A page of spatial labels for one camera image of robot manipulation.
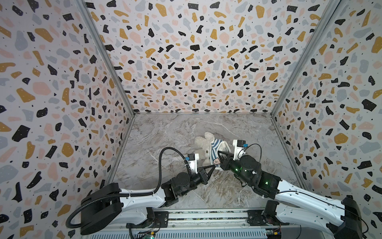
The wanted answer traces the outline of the blue white striped knit sweater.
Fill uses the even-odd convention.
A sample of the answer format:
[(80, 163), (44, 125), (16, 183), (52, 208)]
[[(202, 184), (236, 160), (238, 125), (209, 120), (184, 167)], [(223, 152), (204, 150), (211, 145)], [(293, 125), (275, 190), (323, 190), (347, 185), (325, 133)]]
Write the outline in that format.
[(225, 152), (231, 152), (230, 150), (230, 147), (228, 145), (228, 143), (226, 141), (223, 141), (223, 140), (220, 140), (220, 139), (214, 139), (211, 143), (210, 143), (210, 162), (211, 164), (212, 161), (216, 158), (218, 158), (218, 151), (225, 151)]

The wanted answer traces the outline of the white fluffy teddy bear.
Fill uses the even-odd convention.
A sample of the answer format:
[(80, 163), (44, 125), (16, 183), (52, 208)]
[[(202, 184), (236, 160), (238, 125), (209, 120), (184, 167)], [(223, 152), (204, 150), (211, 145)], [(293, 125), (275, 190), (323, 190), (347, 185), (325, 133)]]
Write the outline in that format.
[(215, 141), (215, 137), (210, 132), (205, 132), (204, 136), (197, 136), (194, 140), (197, 148), (196, 152), (199, 155), (198, 162), (202, 166), (213, 165), (211, 160), (211, 144)]

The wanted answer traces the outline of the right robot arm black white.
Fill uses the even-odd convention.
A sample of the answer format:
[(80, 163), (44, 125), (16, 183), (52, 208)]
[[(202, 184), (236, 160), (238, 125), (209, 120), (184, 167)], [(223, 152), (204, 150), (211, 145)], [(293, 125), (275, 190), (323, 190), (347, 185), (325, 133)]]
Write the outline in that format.
[(297, 187), (280, 177), (265, 172), (253, 157), (219, 151), (218, 163), (231, 171), (254, 193), (268, 199), (263, 217), (272, 225), (298, 224), (320, 230), (336, 239), (361, 239), (362, 217), (356, 201), (345, 197), (332, 199)]

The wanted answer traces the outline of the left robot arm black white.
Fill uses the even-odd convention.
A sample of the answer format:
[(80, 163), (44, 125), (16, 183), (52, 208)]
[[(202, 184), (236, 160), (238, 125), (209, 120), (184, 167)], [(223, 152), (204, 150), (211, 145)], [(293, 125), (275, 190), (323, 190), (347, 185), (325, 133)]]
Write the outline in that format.
[(157, 192), (121, 189), (118, 183), (111, 183), (81, 201), (80, 233), (94, 234), (117, 223), (147, 227), (154, 221), (155, 209), (172, 206), (199, 185), (206, 185), (214, 170), (210, 165), (199, 167), (197, 173), (181, 172)]

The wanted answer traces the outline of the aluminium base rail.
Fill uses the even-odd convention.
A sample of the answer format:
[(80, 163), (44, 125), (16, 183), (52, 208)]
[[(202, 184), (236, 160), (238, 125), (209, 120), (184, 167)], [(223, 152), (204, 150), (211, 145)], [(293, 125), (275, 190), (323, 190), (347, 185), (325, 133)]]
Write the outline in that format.
[(133, 229), (116, 224), (92, 234), (91, 239), (301, 239), (302, 227), (250, 226), (244, 209), (165, 209), (169, 211), (166, 228)]

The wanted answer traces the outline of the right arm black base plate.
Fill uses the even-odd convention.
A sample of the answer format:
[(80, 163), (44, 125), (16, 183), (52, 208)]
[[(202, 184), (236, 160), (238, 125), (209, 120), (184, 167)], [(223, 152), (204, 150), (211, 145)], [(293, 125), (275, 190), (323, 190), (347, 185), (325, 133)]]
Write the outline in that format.
[(267, 219), (263, 215), (263, 210), (248, 210), (247, 211), (248, 219), (247, 223), (250, 226), (285, 226), (289, 225), (289, 223), (281, 223), (278, 220)]

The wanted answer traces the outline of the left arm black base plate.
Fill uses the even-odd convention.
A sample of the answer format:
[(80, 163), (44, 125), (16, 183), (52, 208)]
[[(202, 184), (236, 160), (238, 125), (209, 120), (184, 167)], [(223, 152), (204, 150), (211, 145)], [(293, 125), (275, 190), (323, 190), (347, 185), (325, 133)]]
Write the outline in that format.
[(131, 223), (133, 229), (159, 229), (168, 227), (169, 211), (155, 211), (153, 208), (145, 208), (143, 212), (146, 213), (144, 221), (140, 224)]

